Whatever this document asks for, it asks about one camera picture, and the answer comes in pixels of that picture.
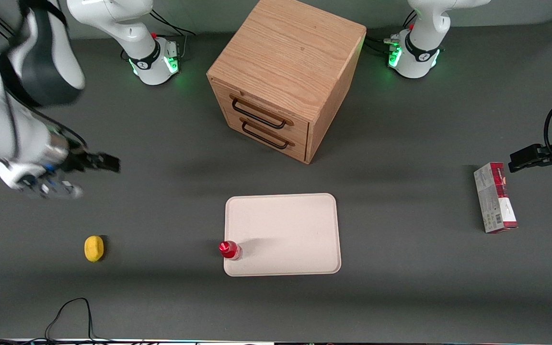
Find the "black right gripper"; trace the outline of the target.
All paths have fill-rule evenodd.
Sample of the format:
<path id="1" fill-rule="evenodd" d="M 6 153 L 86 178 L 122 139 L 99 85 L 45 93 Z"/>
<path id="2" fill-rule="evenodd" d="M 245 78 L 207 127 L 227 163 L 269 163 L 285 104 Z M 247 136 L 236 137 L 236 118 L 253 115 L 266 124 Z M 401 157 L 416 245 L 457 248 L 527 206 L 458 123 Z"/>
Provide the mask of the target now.
<path id="1" fill-rule="evenodd" d="M 67 136 L 50 136 L 47 145 L 47 170 L 73 171 L 103 170 L 120 173 L 120 159 L 104 152 L 89 153 L 81 140 Z"/>

